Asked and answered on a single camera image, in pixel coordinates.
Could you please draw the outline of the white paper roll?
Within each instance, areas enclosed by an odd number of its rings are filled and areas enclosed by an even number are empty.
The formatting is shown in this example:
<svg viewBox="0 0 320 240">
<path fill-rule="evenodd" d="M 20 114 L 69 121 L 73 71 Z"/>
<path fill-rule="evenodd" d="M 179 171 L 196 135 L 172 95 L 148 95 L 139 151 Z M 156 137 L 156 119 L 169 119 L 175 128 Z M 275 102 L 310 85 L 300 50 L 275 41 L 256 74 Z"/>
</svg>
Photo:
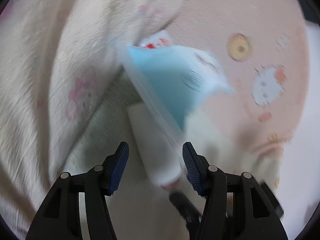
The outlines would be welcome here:
<svg viewBox="0 0 320 240">
<path fill-rule="evenodd" d="M 179 181 L 182 168 L 176 149 L 155 122 L 144 103 L 127 109 L 140 158 L 150 182 L 170 189 Z"/>
</svg>

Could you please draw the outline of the blue tissue pack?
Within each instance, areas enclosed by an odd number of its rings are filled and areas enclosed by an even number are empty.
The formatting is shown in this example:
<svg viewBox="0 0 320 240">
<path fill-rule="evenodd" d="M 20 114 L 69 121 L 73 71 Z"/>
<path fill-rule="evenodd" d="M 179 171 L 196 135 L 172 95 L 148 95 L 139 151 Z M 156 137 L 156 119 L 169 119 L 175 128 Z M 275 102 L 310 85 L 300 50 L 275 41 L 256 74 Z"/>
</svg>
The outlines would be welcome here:
<svg viewBox="0 0 320 240">
<path fill-rule="evenodd" d="M 139 96 L 172 144 L 185 137 L 187 117 L 210 96 L 232 94 L 213 54 L 191 47 L 118 47 L 121 64 Z"/>
</svg>

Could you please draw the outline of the white red spout pouch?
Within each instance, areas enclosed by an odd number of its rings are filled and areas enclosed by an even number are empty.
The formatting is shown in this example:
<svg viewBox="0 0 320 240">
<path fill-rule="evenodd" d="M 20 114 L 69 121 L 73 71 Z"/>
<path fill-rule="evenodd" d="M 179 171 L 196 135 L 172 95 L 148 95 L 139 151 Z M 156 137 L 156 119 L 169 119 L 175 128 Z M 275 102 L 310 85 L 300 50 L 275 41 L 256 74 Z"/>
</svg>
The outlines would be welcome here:
<svg viewBox="0 0 320 240">
<path fill-rule="evenodd" d="M 174 43 L 166 30 L 160 30 L 138 42 L 137 47 L 156 49 L 172 46 Z"/>
</svg>

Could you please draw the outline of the black pen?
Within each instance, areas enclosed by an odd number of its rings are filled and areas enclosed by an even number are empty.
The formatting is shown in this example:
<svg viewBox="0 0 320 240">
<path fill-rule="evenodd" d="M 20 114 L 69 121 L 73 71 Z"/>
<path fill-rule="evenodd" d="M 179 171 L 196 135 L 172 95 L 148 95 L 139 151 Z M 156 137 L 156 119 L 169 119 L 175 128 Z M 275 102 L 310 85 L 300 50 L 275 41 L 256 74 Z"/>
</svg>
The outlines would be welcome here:
<svg viewBox="0 0 320 240">
<path fill-rule="evenodd" d="M 169 195 L 169 200 L 187 224 L 200 223 L 202 215 L 184 193 L 174 191 Z"/>
</svg>

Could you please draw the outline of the pink cartoon blanket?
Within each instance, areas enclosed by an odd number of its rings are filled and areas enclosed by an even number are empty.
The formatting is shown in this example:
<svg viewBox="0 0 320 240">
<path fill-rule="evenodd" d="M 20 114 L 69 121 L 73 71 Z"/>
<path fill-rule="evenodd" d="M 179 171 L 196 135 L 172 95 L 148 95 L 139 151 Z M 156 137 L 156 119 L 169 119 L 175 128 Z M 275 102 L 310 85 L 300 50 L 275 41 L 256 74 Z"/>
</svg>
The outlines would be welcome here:
<svg viewBox="0 0 320 240">
<path fill-rule="evenodd" d="M 284 145 L 298 126 L 308 86 L 308 53 L 303 14 L 297 0 L 182 0 L 177 14 L 134 44 L 116 45 L 119 70 L 76 137 L 54 181 L 63 172 L 88 171 L 121 141 L 130 146 L 119 190 L 107 198 L 119 239 L 187 239 L 183 219 L 168 200 L 170 189 L 153 185 L 139 156 L 128 107 L 144 103 L 121 65 L 118 46 L 137 46 L 159 30 L 175 45 L 207 51 L 223 67 L 232 94 L 215 94 L 191 113 L 185 137 L 207 160 L 232 174 L 253 173 L 272 190 L 279 185 Z M 185 176 L 175 189 L 197 206 L 202 199 Z M 37 206 L 4 200 L 1 216 L 14 236 L 25 239 Z"/>
</svg>

